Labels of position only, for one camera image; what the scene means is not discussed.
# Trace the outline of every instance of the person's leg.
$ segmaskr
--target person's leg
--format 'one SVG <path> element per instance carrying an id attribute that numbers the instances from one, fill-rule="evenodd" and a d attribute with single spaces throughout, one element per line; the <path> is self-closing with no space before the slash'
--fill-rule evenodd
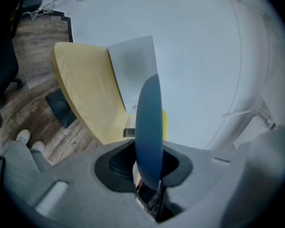
<path id="1" fill-rule="evenodd" d="M 44 158 L 42 152 L 44 150 L 44 143 L 37 141 L 33 143 L 30 152 L 40 172 L 44 172 L 52 167 L 52 165 Z"/>
<path id="2" fill-rule="evenodd" d="M 21 141 L 10 141 L 5 158 L 4 188 L 25 200 L 27 188 L 41 173 L 27 146 Z"/>

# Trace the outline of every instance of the curved desk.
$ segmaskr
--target curved desk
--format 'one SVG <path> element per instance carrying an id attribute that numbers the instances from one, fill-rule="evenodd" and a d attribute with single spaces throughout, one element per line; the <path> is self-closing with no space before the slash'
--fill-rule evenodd
<path id="1" fill-rule="evenodd" d="M 102 144 L 124 140 L 129 115 L 106 48 L 58 42 L 52 65 L 63 95 L 79 121 Z"/>

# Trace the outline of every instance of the white cable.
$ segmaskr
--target white cable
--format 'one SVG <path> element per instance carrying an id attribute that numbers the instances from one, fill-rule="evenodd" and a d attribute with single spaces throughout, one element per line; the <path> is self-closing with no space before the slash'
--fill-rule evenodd
<path id="1" fill-rule="evenodd" d="M 51 13 L 54 12 L 54 11 L 52 10 L 52 4 L 54 4 L 54 2 L 56 2 L 56 1 L 58 1 L 58 0 L 52 0 L 51 2 L 49 2 L 49 3 L 46 4 L 46 5 L 44 5 L 44 6 L 43 6 L 42 8 L 40 8 L 40 9 L 37 9 L 37 10 L 35 10 L 34 12 L 25 12 L 24 14 L 29 14 L 29 15 L 31 16 L 31 18 L 32 18 L 32 21 L 37 20 L 37 19 L 44 18 L 45 16 L 47 16 L 47 15 L 49 15 L 49 14 L 51 14 Z"/>
<path id="2" fill-rule="evenodd" d="M 259 110 L 262 110 L 262 111 L 263 111 L 264 113 L 266 113 L 268 116 L 271 116 L 271 114 L 270 114 L 268 111 L 264 110 L 262 107 L 260 107 Z"/>
<path id="3" fill-rule="evenodd" d="M 254 111 L 256 108 L 255 107 L 251 107 L 249 110 L 247 111 L 243 111 L 243 112 L 232 112 L 232 113 L 228 113 L 228 114 L 223 114 L 222 117 L 232 117 L 232 116 L 238 116 L 238 115 L 242 115 L 242 114 L 246 114 L 249 112 Z"/>
<path id="4" fill-rule="evenodd" d="M 272 121 L 271 118 L 269 118 L 268 116 L 266 116 L 263 112 L 259 111 L 268 121 Z"/>

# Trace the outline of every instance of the white wall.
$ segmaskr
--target white wall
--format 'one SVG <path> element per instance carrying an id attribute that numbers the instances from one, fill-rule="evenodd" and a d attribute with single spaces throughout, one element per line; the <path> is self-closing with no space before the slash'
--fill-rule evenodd
<path id="1" fill-rule="evenodd" d="M 266 91 L 266 100 L 271 103 L 269 105 L 268 101 L 263 103 L 262 106 L 266 108 L 269 106 L 269 110 L 272 111 L 271 116 L 276 120 L 276 123 L 283 124 L 285 123 L 285 26 L 268 0 L 240 1 L 252 10 L 266 14 L 265 26 L 269 40 L 270 69 L 267 75 L 268 86 L 265 86 L 262 92 Z M 275 74 L 283 74 L 281 82 L 277 80 Z"/>
<path id="2" fill-rule="evenodd" d="M 255 46 L 265 40 L 260 19 L 238 5 L 242 47 L 247 50 L 241 58 L 230 1 L 61 0 L 55 10 L 71 17 L 74 42 L 107 47 L 152 35 L 168 141 L 212 149 L 246 124 L 243 119 L 226 121 L 222 115 L 254 104 L 249 95 L 263 80 L 261 74 L 258 81 L 257 62 L 257 52 L 263 52 Z"/>
<path id="3" fill-rule="evenodd" d="M 228 113 L 258 107 L 269 69 L 269 43 L 263 18 L 249 6 L 233 0 L 241 40 L 241 70 L 237 92 Z M 229 145 L 241 134 L 255 112 L 226 118 L 207 149 Z"/>

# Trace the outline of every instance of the shoe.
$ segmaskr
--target shoe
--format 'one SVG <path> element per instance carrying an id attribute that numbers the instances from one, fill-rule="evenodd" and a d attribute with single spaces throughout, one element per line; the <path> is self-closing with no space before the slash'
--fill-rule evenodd
<path id="1" fill-rule="evenodd" d="M 22 142 L 24 143 L 24 145 L 27 145 L 27 143 L 29 142 L 29 138 L 30 138 L 30 132 L 27 129 L 23 129 L 16 138 L 16 141 Z"/>
<path id="2" fill-rule="evenodd" d="M 44 143 L 42 141 L 36 141 L 33 143 L 31 150 L 38 150 L 41 153 L 44 151 Z"/>

